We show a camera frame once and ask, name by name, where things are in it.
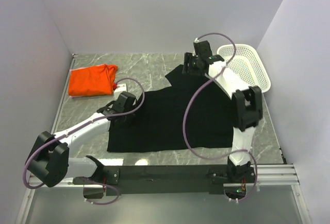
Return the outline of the black t-shirt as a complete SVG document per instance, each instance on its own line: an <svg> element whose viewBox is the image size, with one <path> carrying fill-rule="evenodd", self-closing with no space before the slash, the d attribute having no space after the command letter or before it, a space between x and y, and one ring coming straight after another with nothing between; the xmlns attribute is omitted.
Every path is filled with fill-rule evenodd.
<svg viewBox="0 0 330 224"><path fill-rule="evenodd" d="M128 127L109 131L108 152L154 152L192 148L229 148L233 142L230 99L215 83L194 100L183 126L186 107L195 91L208 79L182 73L179 65L165 77L170 87L148 91L143 105Z"/></svg>

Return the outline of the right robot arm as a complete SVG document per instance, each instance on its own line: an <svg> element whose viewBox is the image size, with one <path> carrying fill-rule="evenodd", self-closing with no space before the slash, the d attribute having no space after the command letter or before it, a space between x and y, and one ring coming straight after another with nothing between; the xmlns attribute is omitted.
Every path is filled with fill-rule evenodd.
<svg viewBox="0 0 330 224"><path fill-rule="evenodd" d="M262 91L258 86L251 86L241 80L220 55L212 53L208 41L195 39L194 52L185 53L183 73L205 75L209 79L190 99L184 113L188 112L199 93L212 82L219 85L230 99L230 121L233 126L232 151L227 157L225 176L229 181L241 181L248 176L256 176L251 167L250 150L252 139L259 121L263 117Z"/></svg>

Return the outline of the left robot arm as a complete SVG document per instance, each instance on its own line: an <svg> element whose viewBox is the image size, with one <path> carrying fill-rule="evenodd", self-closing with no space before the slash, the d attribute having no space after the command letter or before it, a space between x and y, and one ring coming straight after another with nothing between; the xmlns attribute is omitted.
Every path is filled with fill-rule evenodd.
<svg viewBox="0 0 330 224"><path fill-rule="evenodd" d="M54 134L42 132L28 156L25 170L48 187L70 177L102 183L104 165L92 156L72 158L72 152L82 143L108 132L111 126L126 122L131 117L135 101L135 95L124 91L85 121Z"/></svg>

